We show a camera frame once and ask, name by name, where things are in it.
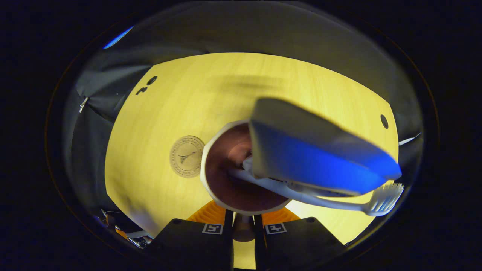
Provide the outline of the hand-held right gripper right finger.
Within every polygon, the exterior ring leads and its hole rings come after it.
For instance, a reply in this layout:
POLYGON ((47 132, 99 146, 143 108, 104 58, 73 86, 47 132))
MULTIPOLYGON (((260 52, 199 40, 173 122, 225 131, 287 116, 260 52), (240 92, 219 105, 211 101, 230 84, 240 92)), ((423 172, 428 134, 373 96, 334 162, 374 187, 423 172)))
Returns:
POLYGON ((288 208, 254 217, 257 270, 329 270, 348 249, 315 217, 288 208))

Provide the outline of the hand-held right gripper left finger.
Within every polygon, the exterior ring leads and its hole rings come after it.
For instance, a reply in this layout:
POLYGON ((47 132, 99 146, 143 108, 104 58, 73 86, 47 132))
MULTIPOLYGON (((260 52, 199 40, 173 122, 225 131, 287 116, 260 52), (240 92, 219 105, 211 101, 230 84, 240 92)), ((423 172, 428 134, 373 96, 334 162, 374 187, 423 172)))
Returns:
POLYGON ((232 270, 233 212, 210 201, 188 219, 172 219, 147 245, 155 270, 232 270))

